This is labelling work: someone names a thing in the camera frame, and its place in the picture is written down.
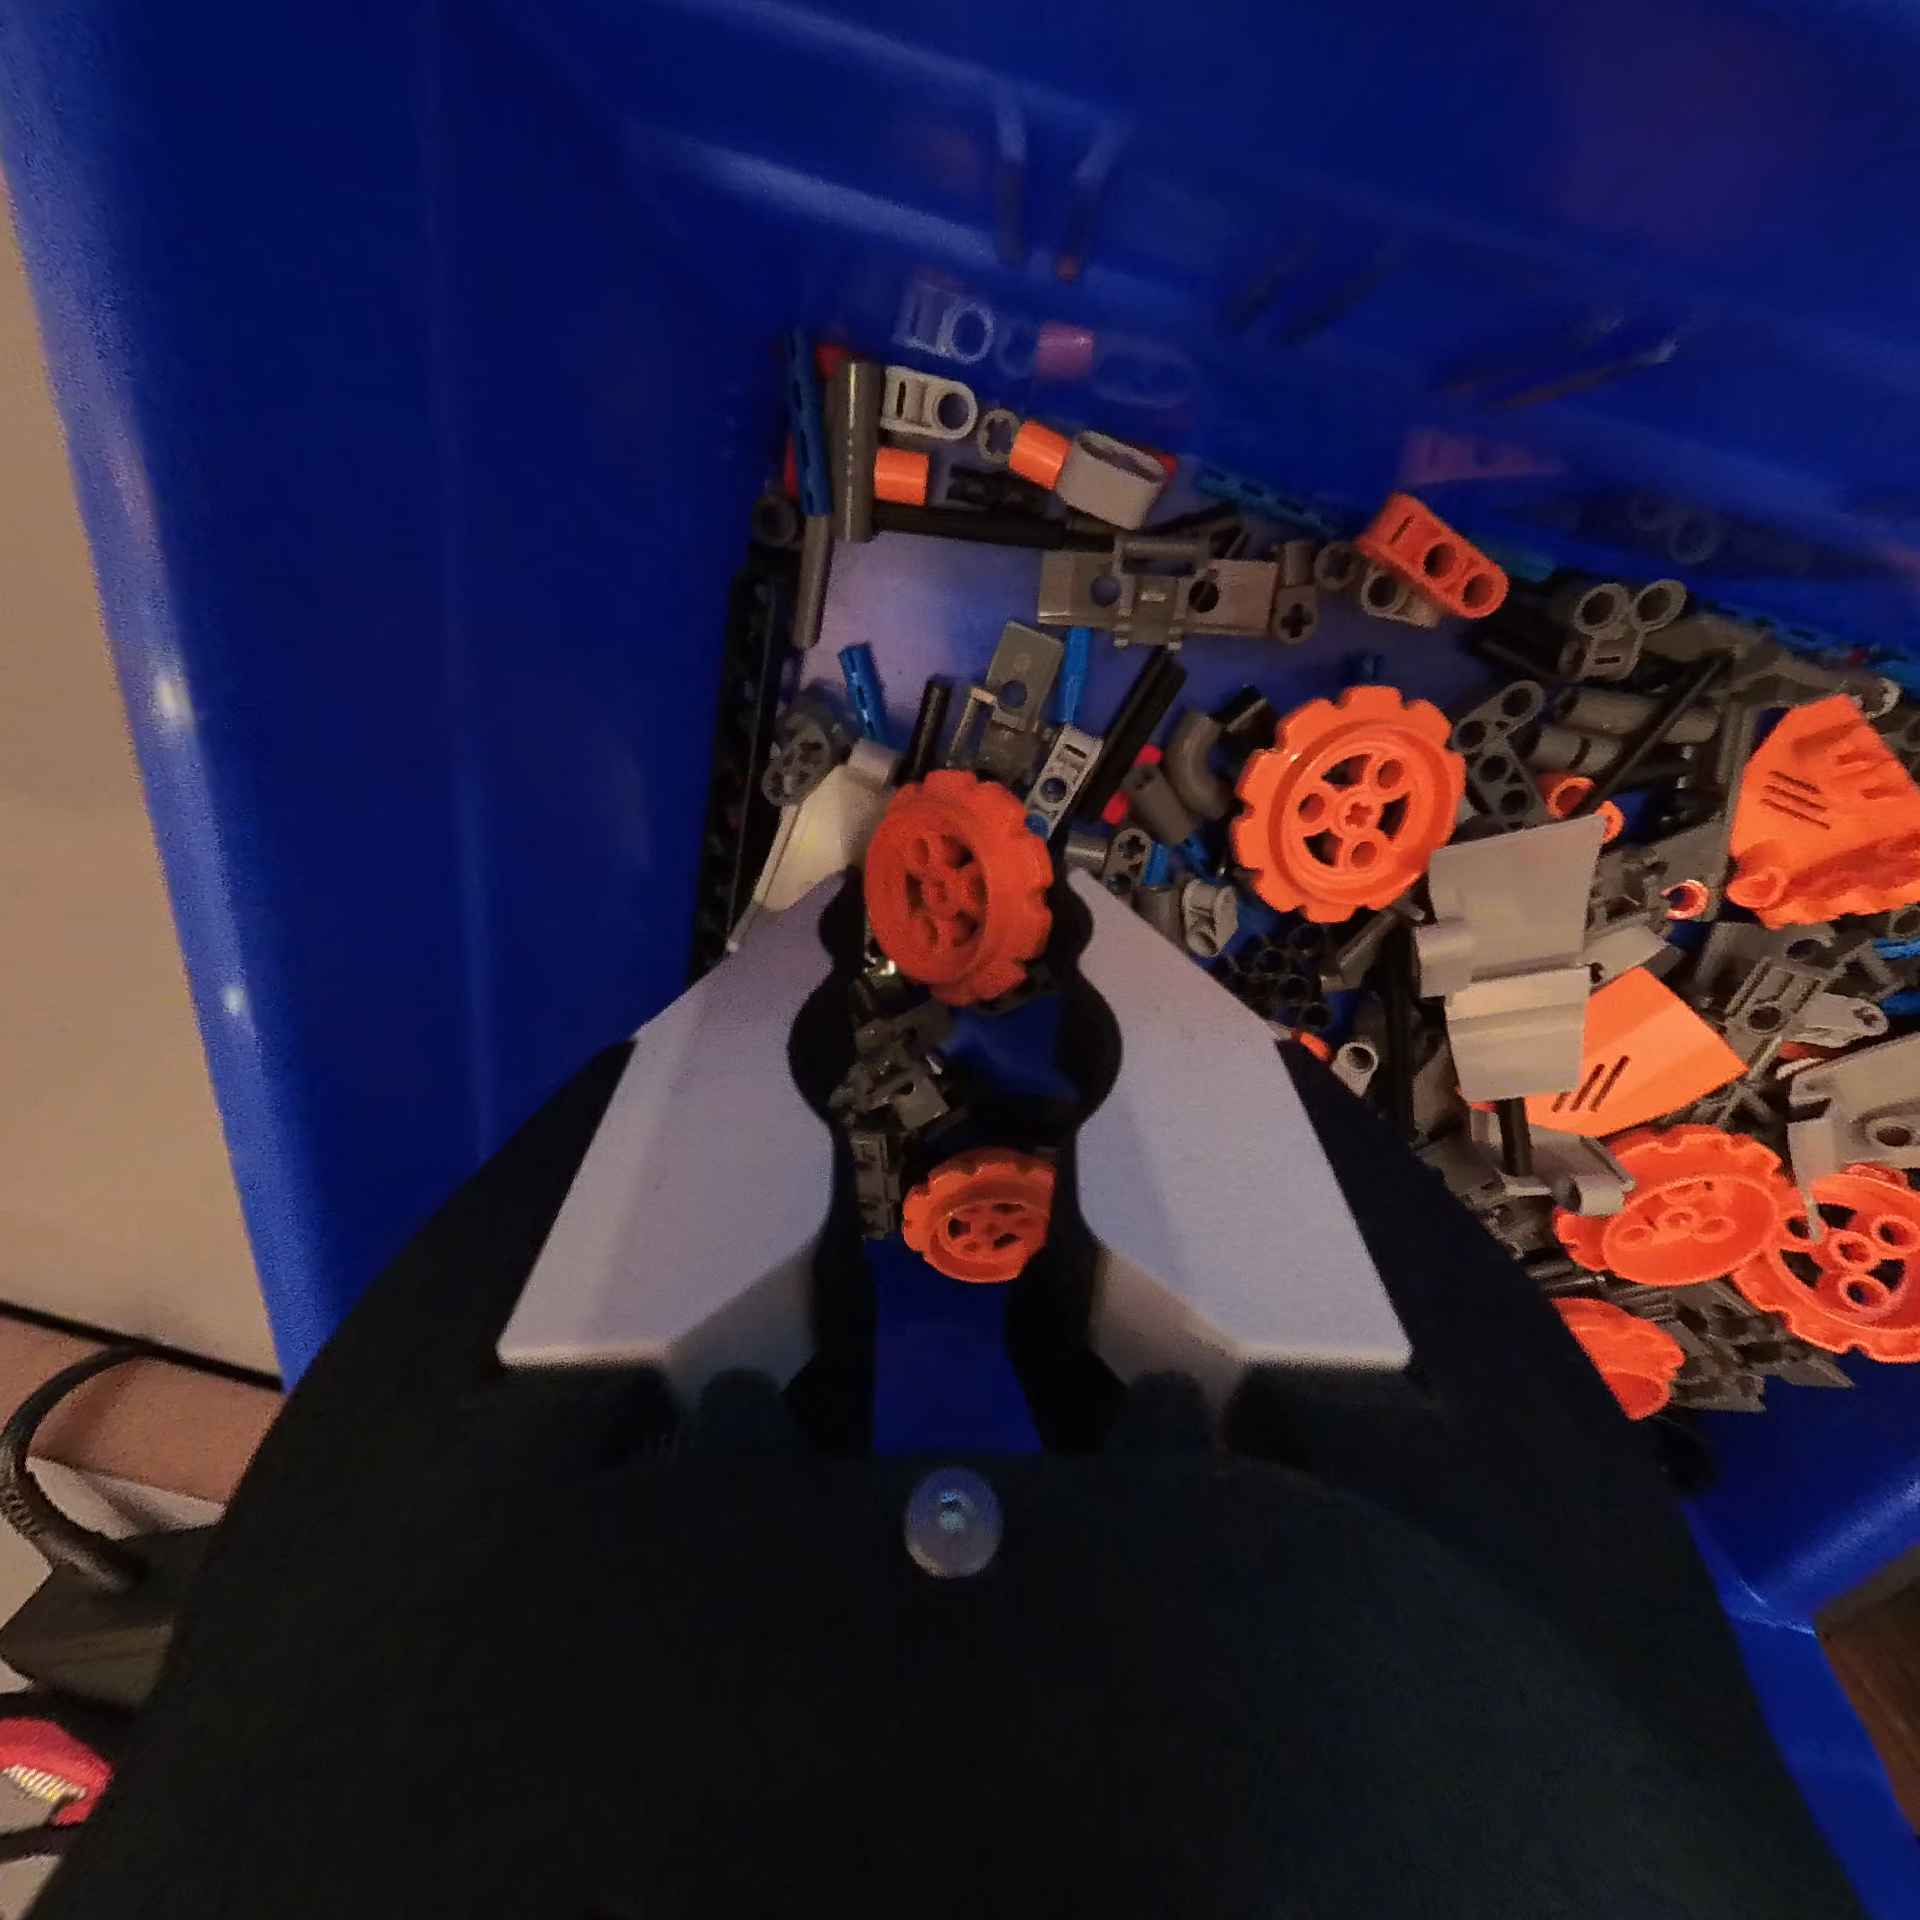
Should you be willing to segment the blue plastic bin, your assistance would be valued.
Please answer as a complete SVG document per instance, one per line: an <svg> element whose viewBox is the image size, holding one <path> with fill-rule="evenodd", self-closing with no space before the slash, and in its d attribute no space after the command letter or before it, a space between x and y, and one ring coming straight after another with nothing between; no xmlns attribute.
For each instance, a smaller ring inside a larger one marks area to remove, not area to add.
<svg viewBox="0 0 1920 1920"><path fill-rule="evenodd" d="M1915 684L1915 5L6 5L6 152L291 1394L38 1915L1915 1915L1813 1617L1915 1380L1705 1503L1290 1048L1392 1402L1049 1451L496 1342L699 968L783 345Z"/></svg>

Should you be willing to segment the orange toothed toy wheel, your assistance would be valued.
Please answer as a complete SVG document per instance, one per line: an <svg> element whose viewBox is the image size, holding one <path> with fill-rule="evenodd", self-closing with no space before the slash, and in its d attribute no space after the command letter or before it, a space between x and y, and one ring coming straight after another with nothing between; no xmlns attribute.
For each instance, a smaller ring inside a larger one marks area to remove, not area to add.
<svg viewBox="0 0 1920 1920"><path fill-rule="evenodd" d="M862 858L862 908L883 954L947 1005L1013 992L1043 952L1049 843L996 779L932 770L905 781Z"/></svg>

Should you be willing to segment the black power adapter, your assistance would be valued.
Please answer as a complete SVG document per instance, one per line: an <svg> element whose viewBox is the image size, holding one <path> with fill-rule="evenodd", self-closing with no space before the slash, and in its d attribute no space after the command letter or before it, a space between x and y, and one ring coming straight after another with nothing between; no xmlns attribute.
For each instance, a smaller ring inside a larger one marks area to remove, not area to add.
<svg viewBox="0 0 1920 1920"><path fill-rule="evenodd" d="M99 1708L143 1708L214 1532L214 1527L163 1528L110 1540L132 1562L129 1587L102 1585L70 1554L38 1543L47 1572L3 1623L6 1666L27 1683Z"/></svg>

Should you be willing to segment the pile of toy building parts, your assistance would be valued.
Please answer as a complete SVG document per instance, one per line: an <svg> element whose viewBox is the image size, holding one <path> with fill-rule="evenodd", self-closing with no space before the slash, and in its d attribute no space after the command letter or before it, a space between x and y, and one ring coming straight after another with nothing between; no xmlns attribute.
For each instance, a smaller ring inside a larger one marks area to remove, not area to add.
<svg viewBox="0 0 1920 1920"><path fill-rule="evenodd" d="M947 1005L861 904L826 1113L884 1256L1006 1294L1077 1092L1046 956L1091 876L1327 1064L1549 1295L1632 1420L1915 1368L1915 684L1686 583L1518 578L1393 493L1354 540L1218 467L794 332L736 587L699 968L899 787L1049 843L1019 988ZM1646 967L1748 1073L1609 1140L1533 1128Z"/></svg>

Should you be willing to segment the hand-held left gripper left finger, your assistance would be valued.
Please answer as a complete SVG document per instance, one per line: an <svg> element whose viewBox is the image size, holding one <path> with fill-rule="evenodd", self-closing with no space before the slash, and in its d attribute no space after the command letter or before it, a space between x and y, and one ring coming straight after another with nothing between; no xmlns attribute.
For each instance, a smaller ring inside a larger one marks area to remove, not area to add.
<svg viewBox="0 0 1920 1920"><path fill-rule="evenodd" d="M859 939L859 881L830 874L633 1032L499 1335L507 1371L641 1368L682 1408L756 1371L819 1447L872 1446L875 1290L826 1113Z"/></svg>

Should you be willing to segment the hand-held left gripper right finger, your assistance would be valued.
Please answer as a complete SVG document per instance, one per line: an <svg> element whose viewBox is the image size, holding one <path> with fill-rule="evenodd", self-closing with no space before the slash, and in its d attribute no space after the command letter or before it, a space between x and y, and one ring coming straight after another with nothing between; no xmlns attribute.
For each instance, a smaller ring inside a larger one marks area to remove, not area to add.
<svg viewBox="0 0 1920 1920"><path fill-rule="evenodd" d="M1216 1433L1392 1402L1409 1331L1293 1054L1091 876L1052 891L1054 1064L1077 1092L1006 1349L1049 1451L1097 1451L1172 1374Z"/></svg>

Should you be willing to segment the red flat item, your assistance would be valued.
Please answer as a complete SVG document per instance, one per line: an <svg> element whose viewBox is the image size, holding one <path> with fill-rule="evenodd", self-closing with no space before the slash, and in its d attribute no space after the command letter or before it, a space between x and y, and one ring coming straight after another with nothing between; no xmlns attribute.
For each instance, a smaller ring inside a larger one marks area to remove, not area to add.
<svg viewBox="0 0 1920 1920"><path fill-rule="evenodd" d="M3 1778L47 1809L47 1825L84 1825L107 1794L116 1764L47 1716L3 1717Z"/></svg>

